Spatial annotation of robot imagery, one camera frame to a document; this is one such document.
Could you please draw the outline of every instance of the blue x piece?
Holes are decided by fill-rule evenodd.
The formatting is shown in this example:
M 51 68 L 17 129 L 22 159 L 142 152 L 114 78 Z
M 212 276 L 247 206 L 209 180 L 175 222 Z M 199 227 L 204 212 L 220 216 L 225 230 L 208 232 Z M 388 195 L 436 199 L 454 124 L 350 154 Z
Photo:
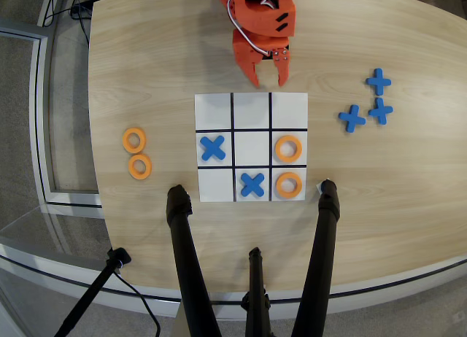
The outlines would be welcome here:
M 220 160 L 223 160 L 225 158 L 225 152 L 220 149 L 220 145 L 224 140 L 222 135 L 219 135 L 213 142 L 209 138 L 203 136 L 201 138 L 201 143 L 206 147 L 206 150 L 201 158 L 203 158 L 203 160 L 209 160 L 211 156 L 214 155 Z
M 353 133 L 355 131 L 355 126 L 356 125 L 365 125 L 366 124 L 366 119 L 363 117 L 358 117 L 358 111 L 360 110 L 360 107 L 358 105 L 352 105 L 350 107 L 350 112 L 341 112 L 339 113 L 339 118 L 341 120 L 347 121 L 347 128 L 346 131 L 347 133 Z
M 391 80 L 384 78 L 382 69 L 375 69 L 374 70 L 374 77 L 367 78 L 366 84 L 374 85 L 374 92 L 381 96 L 385 93 L 385 87 L 391 85 Z
M 264 180 L 264 175 L 263 173 L 259 173 L 256 177 L 254 177 L 253 179 L 251 179 L 251 177 L 246 174 L 246 173 L 243 173 L 242 174 L 242 181 L 245 183 L 245 187 L 243 188 L 242 190 L 242 196 L 243 197 L 247 197 L 251 192 L 254 192 L 256 195 L 258 195 L 259 197 L 263 197 L 264 196 L 264 190 L 263 188 L 260 186 L 260 184 L 263 182 Z
M 375 104 L 376 109 L 371 109 L 368 112 L 368 116 L 378 117 L 378 123 L 381 125 L 386 125 L 386 115 L 393 113 L 394 109 L 391 106 L 385 106 L 385 101 L 382 98 L 377 98 L 375 100 Z

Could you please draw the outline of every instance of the wooden table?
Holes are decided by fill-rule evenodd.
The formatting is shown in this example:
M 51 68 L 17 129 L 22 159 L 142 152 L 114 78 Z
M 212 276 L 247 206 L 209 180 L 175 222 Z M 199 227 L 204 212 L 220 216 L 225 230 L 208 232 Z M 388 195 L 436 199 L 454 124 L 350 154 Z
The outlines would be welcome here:
M 303 287 L 317 220 L 315 185 L 338 186 L 333 284 L 401 273 L 467 253 L 467 22 L 414 0 L 294 0 L 290 79 L 271 61 L 256 89 L 234 61 L 233 26 L 218 0 L 95 3 L 89 59 L 96 175 L 113 247 L 133 258 L 134 284 L 178 289 L 166 194 L 182 184 L 208 290 L 245 291 L 260 247 L 268 290 Z M 353 135 L 337 114 L 372 108 L 364 85 L 382 67 L 389 123 Z M 195 93 L 309 94 L 305 202 L 201 204 Z M 128 173 L 122 135 L 147 134 L 153 173 Z

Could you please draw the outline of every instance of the black cable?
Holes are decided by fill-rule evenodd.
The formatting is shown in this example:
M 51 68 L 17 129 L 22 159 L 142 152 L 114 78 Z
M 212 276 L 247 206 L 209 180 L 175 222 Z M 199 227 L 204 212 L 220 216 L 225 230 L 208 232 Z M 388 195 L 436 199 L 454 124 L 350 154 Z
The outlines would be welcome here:
M 93 16 L 93 10 L 89 10 L 87 7 L 82 7 L 82 8 L 86 10 L 89 16 Z
M 48 18 L 53 18 L 55 15 L 59 15 L 59 14 L 61 14 L 62 12 L 69 11 L 69 10 L 71 10 L 71 7 L 68 8 L 68 9 L 61 10 L 61 11 L 59 11 L 59 12 L 53 13 L 53 14 L 51 14 L 51 15 L 48 15 L 48 16 L 44 19 L 44 22 L 45 22 L 46 19 L 48 19 Z M 53 23 L 53 20 L 52 20 L 52 22 L 50 22 L 48 25 L 46 25 L 46 26 L 44 26 L 44 27 L 48 27 L 48 26 L 50 26 L 52 23 Z
M 146 310 L 147 312 L 149 313 L 149 315 L 151 316 L 151 318 L 153 319 L 154 323 L 155 323 L 155 326 L 157 327 L 157 330 L 155 332 L 155 337 L 159 337 L 159 335 L 161 334 L 161 325 L 159 324 L 159 321 L 155 318 L 153 312 L 151 311 L 151 308 L 147 305 L 146 303 L 146 300 L 144 299 L 143 295 L 141 293 L 139 293 L 136 288 L 134 288 L 133 286 L 131 286 L 129 283 L 127 283 L 127 281 L 125 281 L 124 279 L 122 279 L 120 276 L 118 276 L 118 274 L 114 271 L 114 275 L 121 281 L 123 282 L 124 284 L 126 284 L 128 287 L 130 287 L 133 292 L 135 292 L 140 298 L 141 300 L 143 301 L 143 304 L 144 306 L 146 307 Z
M 78 17 L 78 18 L 74 18 L 73 15 L 70 15 L 70 17 L 71 17 L 73 20 L 75 20 L 75 21 L 78 21 L 78 20 L 80 19 L 79 17 Z M 83 16 L 83 17 L 81 17 L 81 20 L 91 20 L 91 18 L 87 18 L 86 16 Z
M 86 34 L 85 24 L 82 22 L 81 3 L 80 3 L 80 0 L 78 0 L 78 15 L 80 16 L 80 23 L 81 23 L 82 32 L 85 34 L 86 42 L 88 43 L 88 47 L 89 47 L 89 38 L 88 38 L 88 35 Z
M 42 27 L 48 27 L 48 26 L 50 26 L 50 25 L 53 23 L 54 19 L 55 19 L 55 15 L 57 15 L 57 14 L 54 14 L 54 13 L 53 13 L 53 10 L 55 9 L 53 0 L 49 0 L 49 4 L 47 5 L 46 14 L 47 14 L 47 11 L 49 10 L 50 2 L 52 2 L 52 15 L 46 17 L 46 18 L 42 21 Z M 48 19 L 49 17 L 52 17 L 52 21 L 50 21 L 50 23 L 49 23 L 48 25 L 45 25 L 45 20 Z

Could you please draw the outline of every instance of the tripod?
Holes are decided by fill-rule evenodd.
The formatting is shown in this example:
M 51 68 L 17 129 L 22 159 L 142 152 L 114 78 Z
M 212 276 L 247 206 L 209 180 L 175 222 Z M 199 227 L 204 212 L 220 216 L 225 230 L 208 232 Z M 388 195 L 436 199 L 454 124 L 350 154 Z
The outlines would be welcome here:
M 292 337 L 322 336 L 324 331 L 340 206 L 337 188 L 332 181 L 325 180 L 321 190 L 323 194 L 318 203 L 313 250 Z M 190 334 L 192 337 L 220 337 L 188 224 L 188 216 L 192 213 L 190 196 L 182 185 L 170 189 L 167 196 L 167 223 L 171 230 L 175 265 Z M 247 311 L 245 335 L 274 337 L 269 320 L 271 304 L 264 290 L 261 251 L 256 247 L 249 256 L 250 291 L 242 300 L 242 308 Z

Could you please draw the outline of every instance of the black grid line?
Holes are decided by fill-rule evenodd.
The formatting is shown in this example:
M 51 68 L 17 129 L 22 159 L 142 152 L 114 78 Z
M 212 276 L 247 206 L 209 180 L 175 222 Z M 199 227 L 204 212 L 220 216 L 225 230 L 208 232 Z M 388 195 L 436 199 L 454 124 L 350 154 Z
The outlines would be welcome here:
M 235 175 L 235 122 L 234 122 L 234 93 L 231 93 L 231 133 L 232 133 L 232 185 L 233 202 L 236 202 L 236 175 Z
M 235 169 L 268 169 L 271 168 L 306 168 L 306 164 L 278 164 L 277 166 L 235 166 Z M 199 166 L 198 169 L 231 169 L 232 166 Z
M 230 133 L 232 129 L 198 129 L 196 133 Z M 234 129 L 233 131 L 308 131 L 307 128 L 242 128 Z
M 269 93 L 269 200 L 272 201 L 272 93 Z
M 196 133 L 231 133 L 231 148 L 232 148 L 232 165 L 231 166 L 198 166 L 201 169 L 232 169 L 232 192 L 233 202 L 236 199 L 236 170 L 237 169 L 268 169 L 269 170 L 269 201 L 272 201 L 272 170 L 281 169 L 299 169 L 306 168 L 306 164 L 279 164 L 273 165 L 273 136 L 274 131 L 308 131 L 308 128 L 272 128 L 272 93 L 268 93 L 269 97 L 269 128 L 235 128 L 234 120 L 234 93 L 231 93 L 231 128 L 230 129 L 197 129 Z M 236 166 L 235 164 L 235 133 L 236 132 L 269 132 L 269 165 L 264 166 Z

